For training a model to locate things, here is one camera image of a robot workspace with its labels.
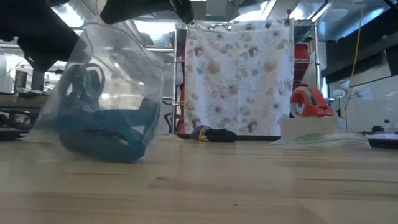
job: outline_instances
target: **desk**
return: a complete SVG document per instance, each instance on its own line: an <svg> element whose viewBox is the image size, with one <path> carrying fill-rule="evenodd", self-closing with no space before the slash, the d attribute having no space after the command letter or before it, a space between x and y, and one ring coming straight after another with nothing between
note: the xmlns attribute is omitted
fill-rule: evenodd
<svg viewBox="0 0 398 224"><path fill-rule="evenodd" d="M0 143L2 223L388 224L398 152L159 141L135 164Z"/></svg>

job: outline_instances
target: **metal shelving rack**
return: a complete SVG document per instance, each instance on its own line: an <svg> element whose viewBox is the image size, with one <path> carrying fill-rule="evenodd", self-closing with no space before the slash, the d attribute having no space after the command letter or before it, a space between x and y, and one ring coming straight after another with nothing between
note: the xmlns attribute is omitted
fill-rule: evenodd
<svg viewBox="0 0 398 224"><path fill-rule="evenodd" d="M171 120L171 132L175 134L176 127L176 116L177 116L177 107L183 106L183 102L179 102L177 100L177 63L184 62L183 58L177 56L178 50L178 33L182 29L187 29L186 25L177 24L175 26L175 37L174 37L174 75L173 75L173 93L171 97L171 107L172 107L172 120ZM314 36L314 44L315 44L315 60L307 60L307 59L295 59L295 63L315 63L315 78L317 88L320 89L320 58L319 58L319 46L318 46L318 22L313 22L311 20L302 20L295 21L295 42L301 42L305 40L310 35Z"/></svg>

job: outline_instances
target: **floral curtain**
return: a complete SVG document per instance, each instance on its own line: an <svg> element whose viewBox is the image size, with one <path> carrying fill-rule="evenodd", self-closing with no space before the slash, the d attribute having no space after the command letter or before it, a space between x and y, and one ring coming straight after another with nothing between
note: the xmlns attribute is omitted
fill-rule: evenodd
<svg viewBox="0 0 398 224"><path fill-rule="evenodd" d="M199 125L279 136L289 117L294 20L190 25L185 50L185 132Z"/></svg>

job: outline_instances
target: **shower curtain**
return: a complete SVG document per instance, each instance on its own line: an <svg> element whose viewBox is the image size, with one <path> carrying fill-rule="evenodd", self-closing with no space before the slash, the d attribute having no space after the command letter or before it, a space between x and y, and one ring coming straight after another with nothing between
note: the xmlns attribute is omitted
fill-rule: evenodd
<svg viewBox="0 0 398 224"><path fill-rule="evenodd" d="M279 136L289 117L294 20L190 25L185 50L185 132L199 125Z"/></svg>

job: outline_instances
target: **tape roll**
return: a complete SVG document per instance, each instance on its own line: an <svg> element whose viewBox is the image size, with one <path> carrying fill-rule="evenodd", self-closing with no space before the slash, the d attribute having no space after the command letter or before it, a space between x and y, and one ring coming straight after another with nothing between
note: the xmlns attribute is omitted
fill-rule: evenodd
<svg viewBox="0 0 398 224"><path fill-rule="evenodd" d="M300 99L299 101L292 102L292 99ZM290 98L290 113L293 115L295 118L301 118L304 108L306 107L305 102L312 102L313 105L315 105L315 100L313 99L312 93L310 89L307 87L298 87L296 88L293 93L292 97Z"/></svg>

